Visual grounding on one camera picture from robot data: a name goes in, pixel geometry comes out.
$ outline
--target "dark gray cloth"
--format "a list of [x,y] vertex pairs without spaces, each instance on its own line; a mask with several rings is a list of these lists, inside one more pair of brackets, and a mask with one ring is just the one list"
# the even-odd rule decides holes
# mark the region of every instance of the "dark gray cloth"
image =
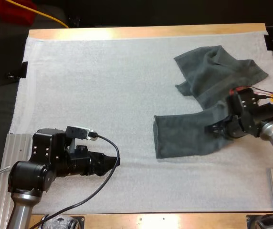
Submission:
[[204,111],[196,114],[155,116],[156,158],[207,155],[232,142],[206,133],[205,127],[228,116],[225,98],[232,88],[253,85],[268,74],[253,60],[236,60],[221,46],[202,47],[175,58],[186,81],[176,85],[194,96]]
[[228,115],[224,102],[196,114],[155,116],[156,158],[206,155],[232,141],[221,135],[204,132],[210,124]]
[[175,61],[186,79],[176,87],[194,96],[203,109],[226,98],[231,88],[251,86],[268,76],[254,60],[236,60],[222,46],[197,48]]

